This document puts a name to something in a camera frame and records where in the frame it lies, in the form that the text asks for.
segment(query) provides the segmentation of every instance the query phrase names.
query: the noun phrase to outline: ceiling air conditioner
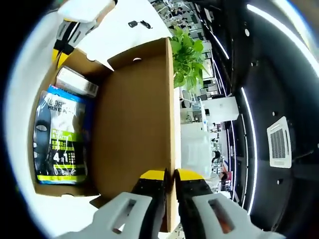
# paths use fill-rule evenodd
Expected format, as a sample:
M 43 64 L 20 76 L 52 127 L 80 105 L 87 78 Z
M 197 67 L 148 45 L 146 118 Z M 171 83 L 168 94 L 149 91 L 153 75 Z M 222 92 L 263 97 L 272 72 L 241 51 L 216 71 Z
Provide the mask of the ceiling air conditioner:
M 291 168 L 291 141 L 286 117 L 280 118 L 267 128 L 270 166 L 276 168 Z

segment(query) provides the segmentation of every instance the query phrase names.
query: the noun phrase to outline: cardboard box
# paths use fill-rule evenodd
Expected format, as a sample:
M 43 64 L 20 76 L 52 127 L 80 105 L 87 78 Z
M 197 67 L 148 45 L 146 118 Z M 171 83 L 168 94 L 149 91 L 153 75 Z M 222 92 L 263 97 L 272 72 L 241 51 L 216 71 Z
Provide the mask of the cardboard box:
M 29 125 L 29 165 L 36 193 L 51 196 L 101 194 L 112 199 L 130 192 L 139 177 L 150 169 L 175 169 L 173 112 L 173 63 L 168 38 L 131 48 L 109 60 L 114 72 L 75 49 L 65 66 L 99 86 L 94 114 L 89 180 L 79 186 L 40 185 L 35 180 L 33 163 L 34 117 Z M 47 72 L 41 91 L 56 81 L 56 62 Z M 175 188 L 167 195 L 166 224 L 175 226 Z

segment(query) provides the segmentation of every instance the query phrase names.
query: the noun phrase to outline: green plant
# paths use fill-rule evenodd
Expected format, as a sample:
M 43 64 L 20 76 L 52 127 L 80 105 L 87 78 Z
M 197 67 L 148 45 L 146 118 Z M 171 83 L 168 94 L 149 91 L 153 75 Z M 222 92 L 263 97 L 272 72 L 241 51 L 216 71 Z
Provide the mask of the green plant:
M 170 44 L 173 51 L 174 88 L 186 84 L 187 89 L 191 90 L 197 81 L 203 85 L 202 71 L 206 69 L 203 66 L 202 41 L 194 41 L 189 37 L 188 30 L 183 31 L 178 26 L 174 28 L 173 35 Z

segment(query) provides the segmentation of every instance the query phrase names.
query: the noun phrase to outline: face mask package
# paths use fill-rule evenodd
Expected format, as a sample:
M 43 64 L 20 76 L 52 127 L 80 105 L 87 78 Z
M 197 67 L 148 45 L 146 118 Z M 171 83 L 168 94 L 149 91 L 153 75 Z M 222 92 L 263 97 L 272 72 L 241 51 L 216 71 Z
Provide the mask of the face mask package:
M 41 184 L 78 184 L 87 176 L 91 102 L 50 86 L 36 110 L 33 152 Z

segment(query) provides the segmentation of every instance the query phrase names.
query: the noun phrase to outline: white table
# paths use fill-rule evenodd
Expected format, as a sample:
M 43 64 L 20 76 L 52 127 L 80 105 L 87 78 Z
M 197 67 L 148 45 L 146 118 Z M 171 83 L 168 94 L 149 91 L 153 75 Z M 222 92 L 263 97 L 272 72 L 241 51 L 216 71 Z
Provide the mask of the white table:
M 128 22 L 144 20 L 153 29 L 139 24 L 130 28 Z M 92 222 L 97 210 L 89 204 L 94 197 L 50 197 L 35 194 L 27 159 L 28 127 L 31 107 L 41 81 L 51 64 L 55 35 L 62 18 L 53 12 L 43 17 L 26 41 L 13 69 L 7 89 L 5 107 L 5 140 L 13 172 L 34 221 L 55 237 L 79 231 Z M 119 0 L 113 9 L 80 43 L 88 57 L 108 65 L 107 60 L 131 47 L 169 36 L 169 31 L 147 0 Z M 174 92 L 176 167 L 180 167 L 179 92 Z

